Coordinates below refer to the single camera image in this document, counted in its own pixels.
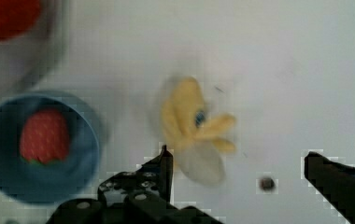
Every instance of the red object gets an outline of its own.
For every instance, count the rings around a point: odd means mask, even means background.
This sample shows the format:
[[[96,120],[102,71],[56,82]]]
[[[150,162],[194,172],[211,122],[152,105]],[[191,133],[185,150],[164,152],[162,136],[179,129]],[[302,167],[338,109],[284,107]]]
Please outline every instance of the red object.
[[[40,13],[40,0],[0,0],[0,41],[29,30]]]
[[[22,131],[20,153],[28,161],[48,163],[69,154],[66,120],[57,109],[44,109],[30,117]]]

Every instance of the strawberry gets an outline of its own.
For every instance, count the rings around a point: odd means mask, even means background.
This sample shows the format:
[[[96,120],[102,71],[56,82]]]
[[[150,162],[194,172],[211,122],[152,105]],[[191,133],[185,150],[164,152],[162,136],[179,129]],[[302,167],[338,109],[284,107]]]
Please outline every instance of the strawberry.
[[[69,154],[69,143],[64,116],[57,109],[43,109],[23,126],[20,153],[27,161],[62,161]]]

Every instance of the white table surface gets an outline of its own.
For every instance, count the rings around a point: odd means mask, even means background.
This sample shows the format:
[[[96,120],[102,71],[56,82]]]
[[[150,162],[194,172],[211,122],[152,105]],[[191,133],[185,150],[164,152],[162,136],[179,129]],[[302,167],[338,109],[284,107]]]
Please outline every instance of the white table surface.
[[[70,9],[67,53],[32,90],[73,92],[108,124],[100,172],[80,197],[156,155],[160,88],[184,74],[200,80],[213,112],[236,115],[228,136],[238,150],[223,158],[228,178],[217,188],[177,174],[177,207],[229,224],[345,222],[302,165],[310,149],[355,164],[355,1],[76,0]],[[274,194],[256,187],[267,172]],[[0,223],[44,223],[55,207],[0,194]]]

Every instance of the screw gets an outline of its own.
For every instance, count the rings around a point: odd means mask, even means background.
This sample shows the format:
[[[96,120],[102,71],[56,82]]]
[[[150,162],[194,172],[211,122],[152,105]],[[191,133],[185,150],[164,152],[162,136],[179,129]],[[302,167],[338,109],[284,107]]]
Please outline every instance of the screw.
[[[125,172],[123,175],[135,175],[135,172]]]
[[[146,194],[138,194],[135,196],[135,200],[138,200],[138,201],[143,201],[147,198],[148,198],[148,196],[146,196]]]
[[[143,176],[144,177],[154,177],[155,174],[154,173],[144,173]]]
[[[114,185],[116,185],[114,182],[107,182],[107,183],[106,183],[106,187],[108,187],[108,188],[111,188],[111,187],[113,187]]]
[[[78,203],[77,208],[78,209],[86,209],[89,208],[91,205],[87,202],[83,202],[83,203]]]
[[[153,187],[154,185],[155,185],[155,183],[152,181],[145,181],[141,184],[141,186],[144,188]]]

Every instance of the bowl rim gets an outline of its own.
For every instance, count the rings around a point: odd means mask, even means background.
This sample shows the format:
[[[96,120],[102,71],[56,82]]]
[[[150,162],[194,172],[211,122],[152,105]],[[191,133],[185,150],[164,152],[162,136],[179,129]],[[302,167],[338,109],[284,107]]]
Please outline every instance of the bowl rim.
[[[11,97],[8,97],[8,99],[0,102],[0,108],[2,108],[3,106],[13,103],[15,101],[18,100],[24,100],[25,98],[32,98],[32,97],[42,97],[42,98],[46,98],[55,102],[58,102],[62,105],[65,105],[67,107],[69,107],[70,109],[74,110],[78,115],[80,115],[80,117],[82,119],[85,120],[85,122],[88,124],[92,135],[94,137],[94,140],[96,142],[96,153],[95,153],[95,166],[93,167],[93,171],[91,173],[91,176],[89,178],[87,178],[87,181],[84,185],[82,185],[81,188],[77,188],[78,190],[76,190],[76,192],[73,192],[69,195],[66,195],[64,197],[61,197],[61,199],[58,202],[31,202],[31,201],[25,201],[23,199],[21,199],[17,194],[10,194],[7,193],[4,189],[0,188],[0,192],[2,192],[6,197],[8,198],[12,198],[18,202],[22,202],[22,203],[29,203],[29,204],[36,204],[36,205],[47,205],[47,204],[54,204],[54,203],[59,203],[65,200],[68,200],[70,197],[72,197],[73,195],[77,195],[79,193],[81,193],[84,189],[86,189],[94,180],[96,173],[99,172],[99,166],[100,166],[100,158],[101,158],[101,142],[100,142],[100,137],[99,137],[99,133],[93,128],[93,123],[92,121],[88,120],[88,118],[86,118],[83,113],[81,111],[79,111],[79,109],[77,109],[76,107],[72,106],[71,103],[72,102],[66,102],[64,100],[62,100],[65,97],[69,97],[69,98],[73,98],[75,101],[80,102],[81,105],[85,105],[85,107],[87,107],[88,109],[92,110],[92,108],[83,100],[81,100],[79,97],[77,97],[74,94],[71,93],[67,93],[64,91],[55,91],[55,90],[50,90],[50,91],[29,91],[26,93],[21,93],[21,94],[17,94]]]

